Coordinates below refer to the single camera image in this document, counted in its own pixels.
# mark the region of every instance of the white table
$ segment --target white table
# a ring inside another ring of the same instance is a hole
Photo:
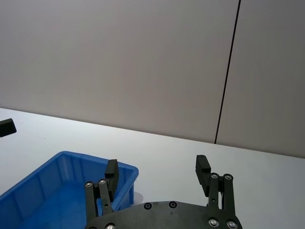
[[[0,120],[8,118],[17,133],[0,138],[0,194],[69,150],[138,167],[136,204],[206,205],[195,173],[196,155],[204,154],[212,171],[234,176],[236,215],[244,229],[304,228],[305,159],[0,108]]]

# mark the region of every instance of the blue plastic bin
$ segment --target blue plastic bin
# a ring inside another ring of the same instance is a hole
[[[107,159],[60,152],[0,196],[0,229],[84,229],[84,184],[104,178]],[[133,204],[139,170],[119,164],[119,184],[112,208]],[[99,215],[102,212],[98,200]]]

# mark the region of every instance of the metal screw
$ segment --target metal screw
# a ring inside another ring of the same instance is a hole
[[[233,221],[228,221],[227,225],[230,229],[236,229],[237,228],[237,224]]]
[[[210,226],[212,226],[214,228],[219,226],[219,222],[216,219],[210,219],[209,224],[210,224]]]
[[[225,175],[224,176],[227,180],[232,180],[232,176],[231,175]]]
[[[115,225],[110,223],[110,224],[107,224],[105,229],[115,229]]]
[[[99,181],[99,184],[100,184],[100,185],[103,185],[103,184],[105,184],[105,183],[106,183],[106,180],[104,180],[104,179]]]

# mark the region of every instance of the black line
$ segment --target black line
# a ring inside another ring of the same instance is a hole
[[[233,37],[232,37],[232,43],[231,43],[231,49],[230,49],[230,55],[229,55],[227,73],[226,73],[226,75],[225,75],[223,98],[222,98],[222,100],[221,100],[221,106],[220,106],[220,112],[219,112],[219,118],[218,118],[218,124],[217,124],[217,130],[216,130],[216,136],[215,136],[215,142],[214,142],[214,144],[216,144],[216,141],[217,141],[218,130],[219,130],[219,124],[220,124],[220,117],[221,117],[221,113],[222,113],[222,111],[223,111],[224,93],[225,93],[225,88],[226,88],[226,86],[227,86],[227,81],[228,81],[228,73],[229,73],[229,68],[230,68],[231,55],[232,55],[232,49],[233,49],[233,44],[234,44],[234,38],[235,38],[235,32],[236,32],[236,26],[237,26],[237,19],[238,19],[238,14],[239,14],[240,3],[241,3],[241,0],[238,1],[238,7],[237,7],[237,12],[236,12],[235,25],[234,25],[234,30],[233,30]]]

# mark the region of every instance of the gray wall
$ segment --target gray wall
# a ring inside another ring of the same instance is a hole
[[[3,0],[0,106],[214,142],[237,0]],[[217,143],[305,157],[305,4],[242,0]]]
[[[2,107],[213,142],[237,0],[3,0]]]

